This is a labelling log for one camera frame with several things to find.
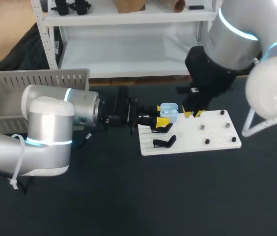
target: metal shelving unit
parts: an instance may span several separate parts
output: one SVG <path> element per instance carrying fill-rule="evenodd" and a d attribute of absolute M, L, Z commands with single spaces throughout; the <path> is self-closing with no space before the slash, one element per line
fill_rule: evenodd
<path fill-rule="evenodd" d="M 200 45 L 222 0 L 188 0 L 204 10 L 173 13 L 158 0 L 146 0 L 146 10 L 119 14 L 113 0 L 91 0 L 89 13 L 67 16 L 31 0 L 50 69 L 89 68 L 90 78 L 184 75 L 184 59 Z M 55 6 L 52 0 L 49 8 Z M 54 26 L 60 27 L 64 50 L 55 61 Z"/>

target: dark tabletop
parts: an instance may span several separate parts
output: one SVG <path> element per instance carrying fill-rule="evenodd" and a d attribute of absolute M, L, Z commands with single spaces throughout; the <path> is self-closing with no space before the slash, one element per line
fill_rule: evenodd
<path fill-rule="evenodd" d="M 129 88 L 142 104 L 181 103 L 176 86 Z M 228 110 L 239 134 L 244 89 L 238 79 L 210 105 Z M 94 134 L 65 174 L 35 177 L 26 195 L 0 178 L 0 236 L 277 235 L 277 126 L 240 136 L 240 149 L 147 157 L 129 133 Z"/>

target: white pegboard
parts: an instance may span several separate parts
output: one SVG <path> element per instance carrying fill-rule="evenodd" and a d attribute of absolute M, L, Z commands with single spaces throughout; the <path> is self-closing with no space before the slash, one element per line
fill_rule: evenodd
<path fill-rule="evenodd" d="M 226 110 L 224 115 L 221 115 L 221 111 L 207 111 L 198 118 L 190 116 L 188 119 L 184 114 L 179 114 L 177 122 L 167 134 L 152 133 L 148 126 L 143 125 L 138 125 L 138 133 L 143 156 L 241 147 L 240 138 Z M 176 135 L 177 140 L 171 148 L 154 147 L 153 139 L 168 141 L 172 135 Z M 206 139 L 210 140 L 209 144 L 205 143 Z"/>

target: white shelf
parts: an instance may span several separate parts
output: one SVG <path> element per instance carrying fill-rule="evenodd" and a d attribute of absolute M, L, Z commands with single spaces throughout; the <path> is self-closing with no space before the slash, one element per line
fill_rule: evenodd
<path fill-rule="evenodd" d="M 70 14 L 60 16 L 56 11 L 50 11 L 43 20 L 45 26 L 95 26 L 95 25 L 126 25 L 148 23 L 170 23 L 191 21 L 212 21 L 215 13 L 212 0 L 190 0 L 192 4 L 204 5 L 204 10 L 188 10 L 174 13 L 159 0 L 146 0 L 144 11 L 119 14 L 113 0 L 90 0 L 92 4 L 87 15 L 79 16 L 70 9 Z"/>
<path fill-rule="evenodd" d="M 196 37 L 120 36 L 70 39 L 61 69 L 90 69 L 90 78 L 187 75 L 184 60 Z"/>

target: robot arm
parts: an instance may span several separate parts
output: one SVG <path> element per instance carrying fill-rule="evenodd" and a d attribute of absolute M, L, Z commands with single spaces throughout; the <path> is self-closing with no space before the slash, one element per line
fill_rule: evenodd
<path fill-rule="evenodd" d="M 263 118 L 277 117 L 277 0 L 225 0 L 204 41 L 186 58 L 192 76 L 184 101 L 186 111 L 205 110 L 209 101 L 229 89 L 254 58 L 263 58 L 251 72 L 246 87 L 248 102 Z"/>
<path fill-rule="evenodd" d="M 2 176 L 10 177 L 16 172 L 21 156 L 23 161 L 17 175 L 56 176 L 66 172 L 74 126 L 91 129 L 100 125 L 105 129 L 129 126 L 132 133 L 137 124 L 151 129 L 169 124 L 168 118 L 159 117 L 156 107 L 145 108 L 138 105 L 136 98 L 129 98 L 125 87 L 120 88 L 117 96 L 104 101 L 93 91 L 30 85 L 23 92 L 21 110 L 28 119 L 28 136 L 22 147 L 19 140 L 0 134 Z"/>

